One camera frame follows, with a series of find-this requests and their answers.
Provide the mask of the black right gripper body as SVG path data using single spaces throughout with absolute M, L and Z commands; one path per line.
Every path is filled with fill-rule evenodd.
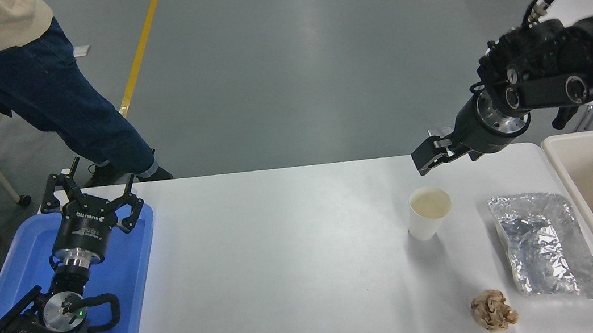
M 484 154 L 500 152 L 511 143 L 510 133 L 502 131 L 505 118 L 487 94 L 474 95 L 459 111 L 452 137 Z

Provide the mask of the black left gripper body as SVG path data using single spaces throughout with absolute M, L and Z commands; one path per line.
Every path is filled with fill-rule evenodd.
M 87 197 L 64 205 L 52 255 L 63 260 L 67 252 L 80 249 L 104 257 L 116 222 L 108 204 L 106 199 Z

